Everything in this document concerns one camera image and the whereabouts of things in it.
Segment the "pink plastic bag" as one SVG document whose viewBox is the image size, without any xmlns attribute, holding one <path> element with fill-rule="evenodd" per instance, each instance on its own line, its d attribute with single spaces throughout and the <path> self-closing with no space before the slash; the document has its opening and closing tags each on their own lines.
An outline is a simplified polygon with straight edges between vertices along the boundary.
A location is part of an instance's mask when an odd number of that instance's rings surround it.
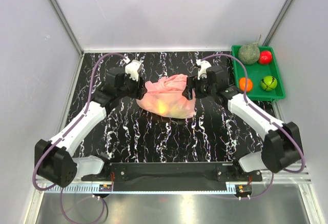
<svg viewBox="0 0 328 224">
<path fill-rule="evenodd" d="M 147 93 L 137 104 L 144 110 L 167 118 L 187 119 L 195 115 L 195 99 L 182 95 L 187 85 L 187 76 L 176 74 L 164 76 L 157 82 L 147 81 Z"/>
</svg>

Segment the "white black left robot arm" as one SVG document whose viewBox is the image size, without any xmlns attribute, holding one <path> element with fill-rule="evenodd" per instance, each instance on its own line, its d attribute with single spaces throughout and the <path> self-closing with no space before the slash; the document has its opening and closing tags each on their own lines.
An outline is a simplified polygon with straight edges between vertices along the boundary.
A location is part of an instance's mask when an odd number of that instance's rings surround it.
<svg viewBox="0 0 328 224">
<path fill-rule="evenodd" d="M 142 63 L 136 60 L 124 68 L 111 68 L 91 100 L 67 126 L 49 141 L 41 139 L 36 143 L 33 176 L 38 175 L 62 188 L 87 175 L 94 175 L 100 181 L 107 180 L 111 169 L 105 165 L 103 156 L 74 158 L 73 155 L 82 140 L 118 106 L 122 98 L 143 98 L 147 90 L 139 75 L 141 69 Z"/>
</svg>

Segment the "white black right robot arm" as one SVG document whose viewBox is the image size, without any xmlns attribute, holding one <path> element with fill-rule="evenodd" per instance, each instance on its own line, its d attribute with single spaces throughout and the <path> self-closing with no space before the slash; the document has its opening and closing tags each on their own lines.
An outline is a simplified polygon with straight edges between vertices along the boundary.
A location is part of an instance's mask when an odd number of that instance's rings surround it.
<svg viewBox="0 0 328 224">
<path fill-rule="evenodd" d="M 228 77 L 219 66 L 200 69 L 188 76 L 183 96 L 188 100 L 212 97 L 213 100 L 246 122 L 261 137 L 261 151 L 249 153 L 238 160 L 233 176 L 238 181 L 251 172 L 269 170 L 278 173 L 302 161 L 305 167 L 300 132 L 294 122 L 284 123 L 255 105 L 237 86 L 228 85 Z"/>
</svg>

